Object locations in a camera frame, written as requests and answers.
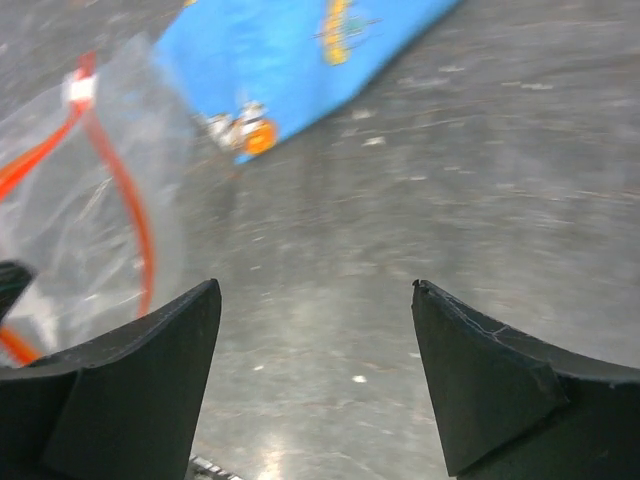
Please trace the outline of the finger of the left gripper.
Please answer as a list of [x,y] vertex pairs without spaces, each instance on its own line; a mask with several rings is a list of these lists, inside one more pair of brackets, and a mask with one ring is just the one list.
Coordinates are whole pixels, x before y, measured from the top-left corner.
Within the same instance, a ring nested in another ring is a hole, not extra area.
[[0,264],[0,319],[4,320],[14,304],[34,279],[34,270],[16,260]]

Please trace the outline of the clear zip bag orange zipper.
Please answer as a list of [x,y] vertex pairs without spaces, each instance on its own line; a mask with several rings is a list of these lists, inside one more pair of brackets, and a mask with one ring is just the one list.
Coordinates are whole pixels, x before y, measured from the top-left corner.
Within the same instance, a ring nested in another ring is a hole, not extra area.
[[67,74],[1,122],[1,256],[35,276],[2,317],[1,362],[83,343],[174,298],[176,196],[195,130],[151,41]]

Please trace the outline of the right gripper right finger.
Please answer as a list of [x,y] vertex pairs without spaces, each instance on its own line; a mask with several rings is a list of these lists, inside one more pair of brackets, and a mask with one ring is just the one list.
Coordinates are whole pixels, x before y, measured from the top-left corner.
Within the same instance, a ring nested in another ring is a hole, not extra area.
[[638,477],[637,369],[544,342],[426,280],[411,308],[450,477]]

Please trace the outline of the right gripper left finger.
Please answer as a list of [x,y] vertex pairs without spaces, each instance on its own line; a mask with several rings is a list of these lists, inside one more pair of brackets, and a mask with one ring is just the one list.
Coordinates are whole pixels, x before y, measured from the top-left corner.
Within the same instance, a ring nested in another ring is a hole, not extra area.
[[221,319],[217,280],[1,370],[4,479],[182,479]]

